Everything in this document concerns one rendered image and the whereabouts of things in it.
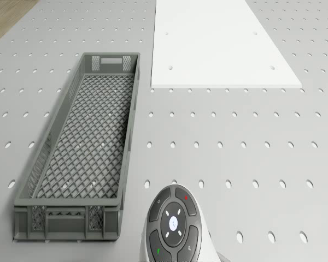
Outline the white board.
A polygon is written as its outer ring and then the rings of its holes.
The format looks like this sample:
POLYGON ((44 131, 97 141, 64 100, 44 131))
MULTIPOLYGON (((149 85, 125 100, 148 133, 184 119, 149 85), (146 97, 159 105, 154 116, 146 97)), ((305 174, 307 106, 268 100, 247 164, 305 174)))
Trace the white board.
POLYGON ((245 0, 156 0, 153 88, 300 88, 245 0))

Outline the dark grey basket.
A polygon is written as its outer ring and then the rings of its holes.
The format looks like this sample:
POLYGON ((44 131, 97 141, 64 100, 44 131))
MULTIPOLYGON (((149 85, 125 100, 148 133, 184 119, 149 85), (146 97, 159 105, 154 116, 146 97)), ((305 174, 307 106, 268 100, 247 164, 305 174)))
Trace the dark grey basket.
POLYGON ((140 54, 84 53, 14 200, 15 241, 121 233, 140 54))

